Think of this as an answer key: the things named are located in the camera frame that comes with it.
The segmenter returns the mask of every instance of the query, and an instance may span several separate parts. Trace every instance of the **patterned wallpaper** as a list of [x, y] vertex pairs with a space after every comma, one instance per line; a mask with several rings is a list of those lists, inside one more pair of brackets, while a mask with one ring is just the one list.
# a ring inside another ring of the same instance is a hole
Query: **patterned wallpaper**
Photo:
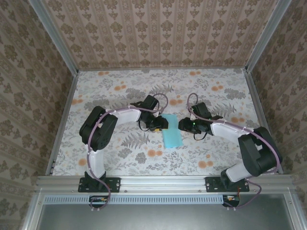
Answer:
[[293, 0], [252, 72], [307, 214], [307, 1]]
[[0, 1], [0, 229], [45, 174], [72, 76], [27, 0]]
[[278, 0], [43, 0], [79, 69], [243, 66]]

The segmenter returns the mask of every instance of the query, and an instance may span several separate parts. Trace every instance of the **brown damask wallpaper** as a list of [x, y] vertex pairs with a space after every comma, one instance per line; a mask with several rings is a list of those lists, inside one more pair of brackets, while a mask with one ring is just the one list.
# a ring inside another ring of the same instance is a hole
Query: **brown damask wallpaper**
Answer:
[[307, 1], [293, 0], [252, 71], [262, 107], [307, 213]]
[[278, 0], [43, 0], [78, 68], [243, 66]]
[[72, 76], [27, 0], [0, 1], [0, 229], [45, 174]]

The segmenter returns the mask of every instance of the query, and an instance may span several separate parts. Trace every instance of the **light blue block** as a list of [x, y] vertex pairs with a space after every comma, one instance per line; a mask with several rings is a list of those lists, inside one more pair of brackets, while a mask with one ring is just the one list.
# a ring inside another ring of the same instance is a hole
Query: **light blue block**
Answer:
[[183, 146], [177, 116], [173, 114], [162, 114], [161, 116], [168, 121], [168, 129], [162, 130], [164, 147], [175, 148]]

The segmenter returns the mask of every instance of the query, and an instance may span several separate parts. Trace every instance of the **floral tablecloth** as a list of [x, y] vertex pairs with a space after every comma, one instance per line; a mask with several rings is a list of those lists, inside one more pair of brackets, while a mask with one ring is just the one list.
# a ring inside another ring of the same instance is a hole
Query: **floral tablecloth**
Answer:
[[[195, 92], [212, 115], [246, 127], [259, 126], [242, 69], [80, 72], [53, 175], [84, 174], [86, 149], [79, 129], [96, 105], [124, 107], [158, 92], [169, 98], [164, 113], [175, 114], [178, 120], [189, 116], [186, 101]], [[158, 99], [164, 105], [163, 97]], [[205, 140], [195, 141], [190, 133], [181, 135], [183, 146], [166, 149], [162, 132], [143, 132], [137, 123], [117, 126], [104, 149], [107, 174], [219, 174], [241, 158], [239, 147], [223, 138], [207, 135]]]

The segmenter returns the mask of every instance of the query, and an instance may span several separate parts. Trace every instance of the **table surface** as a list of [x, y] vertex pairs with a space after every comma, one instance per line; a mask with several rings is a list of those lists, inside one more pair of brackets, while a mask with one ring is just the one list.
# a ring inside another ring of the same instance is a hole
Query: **table surface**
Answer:
[[[164, 113], [177, 115], [178, 121], [189, 116], [186, 101], [195, 92], [212, 115], [244, 127], [259, 126], [242, 69], [79, 72], [53, 175], [84, 174], [87, 151], [79, 129], [95, 106], [120, 108], [158, 92], [169, 98]], [[158, 99], [165, 105], [163, 97]], [[117, 126], [104, 149], [107, 174], [220, 174], [241, 160], [239, 147], [226, 139], [207, 135], [205, 140], [195, 141], [192, 134], [182, 131], [181, 136], [183, 146], [166, 149], [162, 132], [143, 132], [135, 122]]]

